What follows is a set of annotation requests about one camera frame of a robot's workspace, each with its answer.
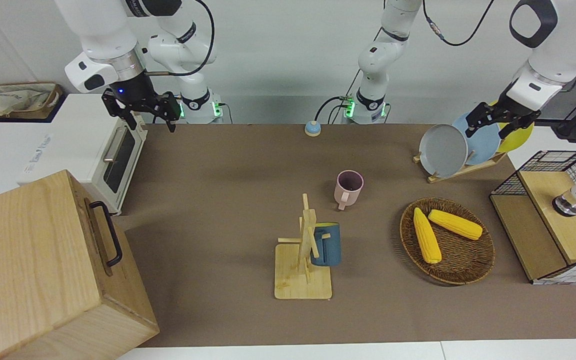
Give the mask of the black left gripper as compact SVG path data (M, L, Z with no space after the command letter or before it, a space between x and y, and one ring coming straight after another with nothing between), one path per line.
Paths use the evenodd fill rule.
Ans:
M467 114L465 136L471 138L480 128L490 123L506 123L498 132L500 139L504 140L518 129L528 129L541 114L507 95L500 95L494 103L480 102Z

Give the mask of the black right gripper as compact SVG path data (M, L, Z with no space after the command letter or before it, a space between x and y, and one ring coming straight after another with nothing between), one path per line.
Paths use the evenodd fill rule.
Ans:
M112 93L103 93L102 101L111 117L119 117L133 131L137 129L137 121L131 111L147 112L160 117L165 121L170 133L175 132L176 123L181 118L182 108L172 92L164 92L162 95L154 93L147 96L121 92L118 94L118 101L124 107L119 105Z

